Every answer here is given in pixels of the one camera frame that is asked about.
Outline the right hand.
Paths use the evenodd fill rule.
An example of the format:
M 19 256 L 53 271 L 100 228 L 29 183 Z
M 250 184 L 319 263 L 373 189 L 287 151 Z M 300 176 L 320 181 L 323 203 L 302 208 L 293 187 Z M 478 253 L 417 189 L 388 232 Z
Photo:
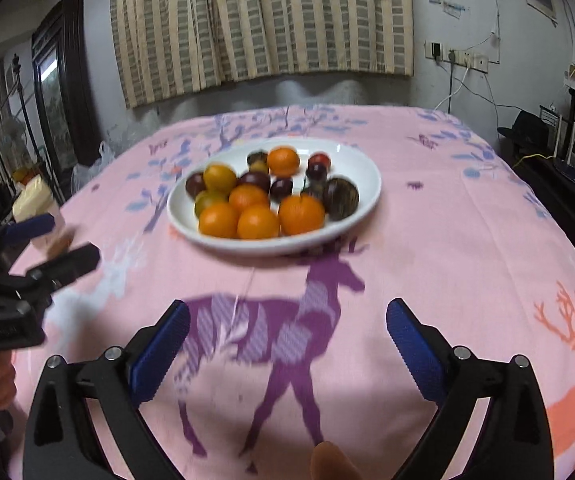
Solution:
M 327 441 L 312 450 L 309 472 L 311 480 L 362 480 L 359 470 L 341 449 Z

